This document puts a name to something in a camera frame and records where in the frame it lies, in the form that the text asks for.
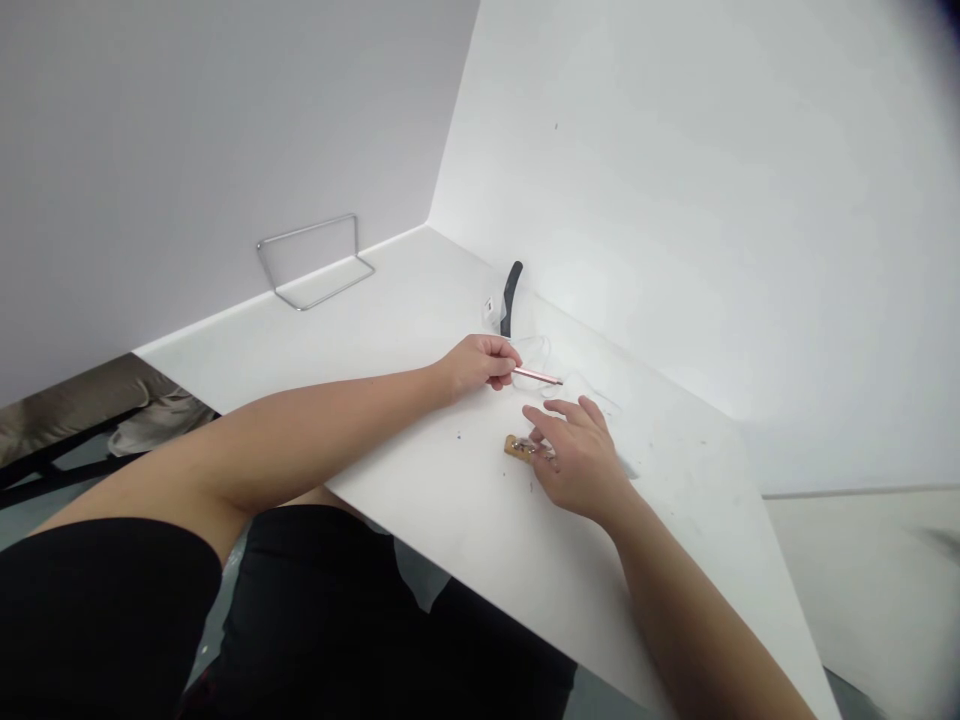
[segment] white desk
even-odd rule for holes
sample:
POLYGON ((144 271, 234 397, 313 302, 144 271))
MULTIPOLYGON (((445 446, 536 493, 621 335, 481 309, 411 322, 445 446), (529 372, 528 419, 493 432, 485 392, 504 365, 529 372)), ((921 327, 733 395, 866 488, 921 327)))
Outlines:
MULTIPOLYGON (((502 287, 491 268, 429 228, 364 257, 377 272, 305 313, 264 295, 137 354, 221 413, 279 390, 392 372, 479 332, 502 287)), ((737 609, 820 718, 839 718, 766 510, 731 420, 551 305, 517 317, 553 356, 623 408, 618 449, 636 485, 737 609)), ((506 456, 536 396, 484 391, 427 418, 330 483, 405 543, 641 705, 664 707, 634 629, 616 552, 554 508, 506 456)))

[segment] white wall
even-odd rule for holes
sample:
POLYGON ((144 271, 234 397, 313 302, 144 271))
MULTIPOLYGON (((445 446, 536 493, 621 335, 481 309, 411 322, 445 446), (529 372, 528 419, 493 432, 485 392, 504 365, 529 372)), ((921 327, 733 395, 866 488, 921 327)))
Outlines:
POLYGON ((421 224, 477 3, 0 3, 0 405, 421 224))
POLYGON ((767 510, 823 664, 891 720, 953 720, 960 491, 770 500, 767 510))
POLYGON ((897 0, 485 0, 429 223, 743 423, 956 482, 960 58, 897 0))

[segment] person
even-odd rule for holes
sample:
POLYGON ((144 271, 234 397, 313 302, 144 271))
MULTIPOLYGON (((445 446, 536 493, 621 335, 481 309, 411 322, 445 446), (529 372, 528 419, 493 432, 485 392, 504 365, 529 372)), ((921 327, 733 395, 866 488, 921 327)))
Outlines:
MULTIPOLYGON (((389 538, 323 487, 521 362, 472 335, 428 367, 262 398, 103 480, 0 553, 3 716, 561 717, 572 661, 455 581, 421 612, 389 538), (221 654, 181 705, 251 520, 221 654)), ((597 406, 544 405, 523 408, 536 477, 615 544, 677 715, 813 717, 634 490, 597 406)))

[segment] right hand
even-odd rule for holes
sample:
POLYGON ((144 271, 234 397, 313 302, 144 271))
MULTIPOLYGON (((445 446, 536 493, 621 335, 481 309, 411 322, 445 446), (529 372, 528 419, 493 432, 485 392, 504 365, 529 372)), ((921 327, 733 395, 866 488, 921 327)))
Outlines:
POLYGON ((536 426, 530 439, 537 443, 532 456, 537 480, 554 505, 604 525, 624 502, 639 496, 620 465, 603 413, 585 395, 579 405, 548 400, 543 407, 566 420, 523 407, 536 426), (544 456, 544 438, 556 452, 554 460, 544 456))

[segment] forearm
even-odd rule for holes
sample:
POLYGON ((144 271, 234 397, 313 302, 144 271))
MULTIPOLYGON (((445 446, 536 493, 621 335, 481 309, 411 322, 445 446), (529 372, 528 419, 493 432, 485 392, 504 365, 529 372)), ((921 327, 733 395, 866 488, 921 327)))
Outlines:
POLYGON ((258 512, 320 485, 449 398, 433 366, 262 398, 145 455, 34 532, 92 518, 180 525, 225 560, 258 512))
POLYGON ((289 390, 262 398, 186 440, 213 492, 250 514, 341 472, 446 403, 432 368, 289 390))
POLYGON ((602 525, 616 544, 637 624, 680 717, 814 717, 639 495, 623 498, 602 525))

